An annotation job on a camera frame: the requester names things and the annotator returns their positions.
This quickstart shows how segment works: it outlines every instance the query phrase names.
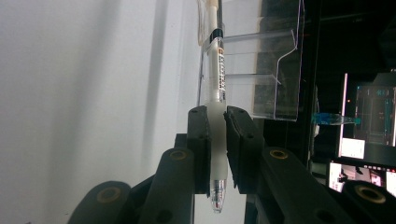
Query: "white wall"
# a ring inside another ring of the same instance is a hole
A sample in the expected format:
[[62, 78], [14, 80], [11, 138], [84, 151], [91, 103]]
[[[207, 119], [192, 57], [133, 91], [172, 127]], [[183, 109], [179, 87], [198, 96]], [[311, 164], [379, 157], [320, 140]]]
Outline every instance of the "white wall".
[[[196, 10], [0, 1], [0, 223], [66, 223], [95, 185], [155, 173], [196, 102]], [[219, 216], [197, 197], [196, 223], [242, 223], [231, 185]]]

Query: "monitor screen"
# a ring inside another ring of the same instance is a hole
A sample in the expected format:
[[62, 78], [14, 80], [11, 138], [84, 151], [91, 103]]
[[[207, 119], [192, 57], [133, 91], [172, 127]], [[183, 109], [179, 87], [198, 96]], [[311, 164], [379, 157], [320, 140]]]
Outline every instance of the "monitor screen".
[[364, 159], [367, 144], [395, 147], [395, 74], [344, 76], [341, 115], [359, 124], [340, 126], [338, 157]]
[[331, 161], [328, 187], [341, 192], [348, 180], [362, 180], [385, 188], [396, 196], [396, 168], [374, 164], [346, 163]]

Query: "computer screen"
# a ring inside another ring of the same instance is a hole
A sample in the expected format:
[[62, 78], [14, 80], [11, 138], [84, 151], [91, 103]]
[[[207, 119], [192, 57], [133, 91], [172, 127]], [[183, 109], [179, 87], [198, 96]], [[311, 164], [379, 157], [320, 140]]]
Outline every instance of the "computer screen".
[[371, 163], [331, 161], [328, 187], [341, 192], [346, 181], [362, 180], [386, 189], [396, 196], [396, 168]]
[[359, 124], [340, 126], [338, 157], [364, 159], [368, 144], [395, 147], [396, 74], [345, 74], [341, 115]]

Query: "white pen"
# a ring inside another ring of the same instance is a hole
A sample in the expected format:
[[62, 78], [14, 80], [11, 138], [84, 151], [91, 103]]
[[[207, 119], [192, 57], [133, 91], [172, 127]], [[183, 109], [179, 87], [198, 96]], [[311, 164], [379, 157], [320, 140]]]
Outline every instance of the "white pen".
[[202, 5], [205, 6], [204, 21], [207, 24], [207, 34], [203, 38], [209, 45], [205, 52], [208, 63], [208, 78], [205, 83], [202, 83], [202, 85], [205, 85], [204, 90], [206, 92], [201, 92], [201, 94], [206, 95], [205, 106], [211, 133], [210, 199], [213, 211], [220, 213], [224, 204], [228, 175], [226, 124], [223, 116], [226, 110], [226, 101], [221, 0], [199, 1], [204, 1]]

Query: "white backdrop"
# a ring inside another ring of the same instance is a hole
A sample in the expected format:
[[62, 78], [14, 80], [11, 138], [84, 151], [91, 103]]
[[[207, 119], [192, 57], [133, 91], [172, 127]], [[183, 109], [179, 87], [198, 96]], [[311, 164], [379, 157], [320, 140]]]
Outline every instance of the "white backdrop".
[[[0, 0], [0, 223], [66, 223], [97, 184], [153, 175], [195, 106], [196, 31], [195, 0]], [[195, 223], [243, 223], [232, 184]]]

